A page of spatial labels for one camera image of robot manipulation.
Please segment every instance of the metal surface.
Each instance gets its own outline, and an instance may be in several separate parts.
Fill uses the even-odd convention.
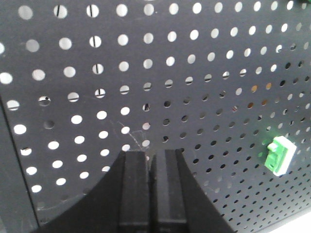
[[[172,3],[178,4],[176,14]],[[87,11],[90,4],[98,7],[97,16],[93,7],[92,14]],[[123,17],[117,14],[119,4],[127,7]],[[19,16],[22,5],[31,8],[32,16]],[[310,13],[310,5],[287,0],[5,1],[0,73],[10,73],[13,80],[0,76],[0,94],[4,104],[19,102],[16,111],[5,110],[12,131],[18,124],[27,127],[14,141],[18,149],[32,149],[20,161],[29,189],[42,187],[32,193],[41,224],[87,193],[124,145],[149,156],[184,148],[196,180],[239,232],[256,232],[306,209]],[[175,41],[170,32],[176,33]],[[128,37],[125,46],[121,34]],[[99,45],[95,35],[102,41],[98,48],[91,46]],[[72,42],[68,50],[61,48],[68,45],[60,43],[64,37]],[[39,43],[38,51],[30,52],[37,49],[33,41],[27,43],[30,39]],[[119,70],[126,69],[123,61],[129,64],[124,72]],[[101,66],[95,64],[104,67],[99,75],[94,72]],[[65,76],[73,75],[68,68],[64,74],[66,67],[75,68],[73,77]],[[37,81],[40,71],[33,78],[36,69],[44,71],[43,80]],[[104,95],[96,91],[100,88],[103,98],[97,98]],[[69,97],[76,102],[68,100],[72,92],[79,94],[78,100]],[[130,113],[123,116],[123,107]],[[106,111],[105,119],[97,119],[99,111]],[[83,121],[73,124],[74,115]],[[108,137],[99,138],[101,131]],[[74,142],[79,135],[85,138],[82,144]],[[266,146],[278,135],[298,146],[288,174],[280,178],[263,165]],[[59,143],[55,150],[48,147],[52,141]],[[103,149],[110,153],[101,154]],[[87,156],[84,162],[77,161],[85,158],[80,154]],[[54,168],[54,161],[62,162]],[[28,167],[36,167],[36,174],[27,174]],[[66,183],[57,185],[59,178]]]

